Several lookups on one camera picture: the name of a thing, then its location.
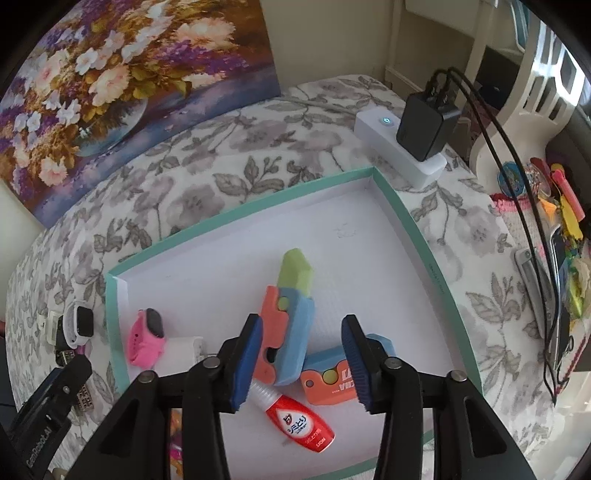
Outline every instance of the floral bedspread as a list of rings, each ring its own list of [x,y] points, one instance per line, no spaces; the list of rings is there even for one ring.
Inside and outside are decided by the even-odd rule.
[[[474,175],[446,148],[441,178],[414,190],[365,147],[353,135],[354,114],[381,105],[400,116],[404,107],[370,77],[306,83],[288,94],[345,109],[273,99],[188,129],[99,184],[42,233],[19,263],[7,299],[8,365],[17,405],[55,365],[37,315],[62,312],[73,298],[89,301],[95,315],[95,335],[86,347],[95,408],[83,417],[72,414],[56,466],[71,466],[118,398],[105,330],[104,273],[223,210],[371,164],[398,191],[433,250],[467,327],[486,399],[521,450],[530,458],[553,429],[560,430],[542,382],[542,341],[512,261],[514,241]],[[432,462],[427,445],[426,478],[432,477]]]

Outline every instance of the white cap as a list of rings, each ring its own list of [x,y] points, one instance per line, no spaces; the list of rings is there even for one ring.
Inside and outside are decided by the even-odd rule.
[[[248,399],[264,411],[269,410],[280,397],[281,394],[277,390],[258,380],[252,380],[248,389]]]

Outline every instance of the floral painting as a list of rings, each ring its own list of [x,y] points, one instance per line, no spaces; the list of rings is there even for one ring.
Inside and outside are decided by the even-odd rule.
[[[0,176],[49,227],[154,145],[279,93],[258,0],[82,0],[4,93]]]

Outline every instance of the pink watch strap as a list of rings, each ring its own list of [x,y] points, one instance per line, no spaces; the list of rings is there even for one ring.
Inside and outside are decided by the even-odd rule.
[[[140,310],[127,340],[127,360],[136,367],[150,369],[162,355],[165,343],[166,339],[156,337],[150,332],[146,312]]]

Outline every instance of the white power strip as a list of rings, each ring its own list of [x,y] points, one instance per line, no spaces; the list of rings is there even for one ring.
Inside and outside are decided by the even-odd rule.
[[[353,133],[376,150],[414,188],[422,189],[437,180],[446,158],[438,153],[425,161],[417,161],[396,140],[400,119],[383,106],[357,114]]]

